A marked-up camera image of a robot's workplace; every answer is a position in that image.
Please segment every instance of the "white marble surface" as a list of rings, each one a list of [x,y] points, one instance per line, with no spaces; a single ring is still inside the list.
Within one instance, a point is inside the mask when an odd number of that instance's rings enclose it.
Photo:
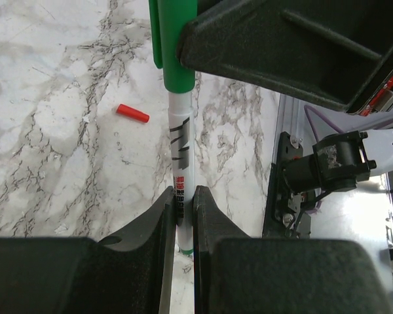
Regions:
[[[0,236],[99,240],[172,184],[150,38],[147,1],[0,0]],[[196,183],[260,236],[278,94],[197,74],[194,99]],[[192,304],[192,261],[177,255],[171,312]]]

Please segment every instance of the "purple cable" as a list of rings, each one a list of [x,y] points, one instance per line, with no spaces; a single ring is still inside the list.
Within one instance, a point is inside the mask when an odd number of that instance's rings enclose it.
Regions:
[[[321,204],[322,204],[322,201],[318,201],[316,206],[314,207],[314,209],[311,209],[310,211],[306,211],[306,214],[308,214],[308,215],[316,214],[319,211]]]
[[[391,118],[391,119],[389,119],[387,121],[380,122],[380,123],[376,124],[375,126],[371,127],[371,129],[377,129],[378,130],[378,129],[381,129],[381,128],[385,127],[385,126],[389,126],[392,123],[393,123],[393,118]]]
[[[327,116],[325,116],[319,110],[317,110],[316,108],[313,108],[311,106],[305,105],[304,106],[304,112],[306,114],[307,120],[309,121],[310,127],[312,128],[313,135],[314,135],[314,138],[315,138],[316,142],[319,142],[319,136],[317,134],[316,128],[314,127],[314,124],[312,122],[312,118],[311,118],[311,115],[310,115],[309,111],[311,111],[314,114],[316,114],[319,118],[321,118],[323,120],[323,122],[325,122],[328,126],[330,126],[332,129],[334,129],[336,132],[344,133],[344,131],[339,126],[334,124]]]

